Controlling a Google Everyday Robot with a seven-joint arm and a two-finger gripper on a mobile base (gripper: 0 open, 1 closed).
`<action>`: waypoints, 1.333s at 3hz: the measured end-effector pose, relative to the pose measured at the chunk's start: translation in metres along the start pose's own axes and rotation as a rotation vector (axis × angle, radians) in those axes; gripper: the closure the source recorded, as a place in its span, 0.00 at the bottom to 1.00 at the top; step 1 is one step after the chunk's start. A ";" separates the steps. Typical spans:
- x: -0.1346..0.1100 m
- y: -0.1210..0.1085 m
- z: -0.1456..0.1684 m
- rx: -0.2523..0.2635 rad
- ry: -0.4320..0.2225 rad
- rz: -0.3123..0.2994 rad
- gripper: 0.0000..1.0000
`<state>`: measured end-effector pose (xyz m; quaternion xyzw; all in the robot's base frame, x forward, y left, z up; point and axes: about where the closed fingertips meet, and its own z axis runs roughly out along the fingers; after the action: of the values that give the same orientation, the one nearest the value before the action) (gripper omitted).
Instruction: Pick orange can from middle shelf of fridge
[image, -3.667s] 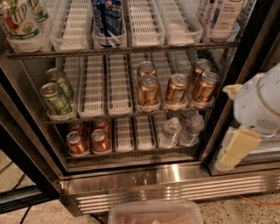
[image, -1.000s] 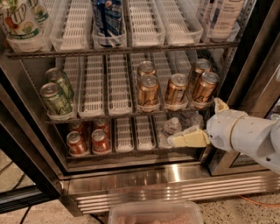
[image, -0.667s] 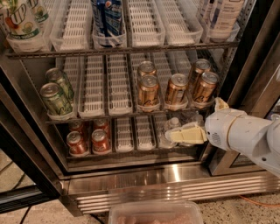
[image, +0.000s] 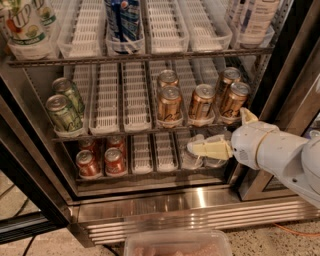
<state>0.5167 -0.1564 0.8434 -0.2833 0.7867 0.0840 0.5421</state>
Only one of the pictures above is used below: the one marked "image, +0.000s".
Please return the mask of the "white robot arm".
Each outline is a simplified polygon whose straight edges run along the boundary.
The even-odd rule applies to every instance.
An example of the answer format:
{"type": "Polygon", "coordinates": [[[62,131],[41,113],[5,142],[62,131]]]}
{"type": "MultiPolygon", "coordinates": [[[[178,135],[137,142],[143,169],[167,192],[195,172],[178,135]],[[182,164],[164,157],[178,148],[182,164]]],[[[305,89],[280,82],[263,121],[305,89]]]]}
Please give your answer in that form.
{"type": "Polygon", "coordinates": [[[242,125],[226,140],[223,135],[197,139],[187,150],[197,156],[236,160],[253,170],[274,175],[316,208],[320,206],[320,137],[310,139],[281,131],[240,109],[242,125]]]}

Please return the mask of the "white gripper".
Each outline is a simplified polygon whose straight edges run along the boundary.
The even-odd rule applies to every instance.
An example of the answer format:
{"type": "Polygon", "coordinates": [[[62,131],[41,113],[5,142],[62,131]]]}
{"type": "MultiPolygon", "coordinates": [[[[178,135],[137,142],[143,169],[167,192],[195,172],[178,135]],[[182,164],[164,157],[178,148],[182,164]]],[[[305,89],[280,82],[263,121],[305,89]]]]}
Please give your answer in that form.
{"type": "Polygon", "coordinates": [[[189,142],[188,151],[220,160],[228,160],[234,155],[239,163],[254,170],[283,171],[308,142],[306,138],[258,121],[258,117],[245,107],[240,108],[240,115],[243,125],[231,136],[233,153],[225,140],[189,142]]]}

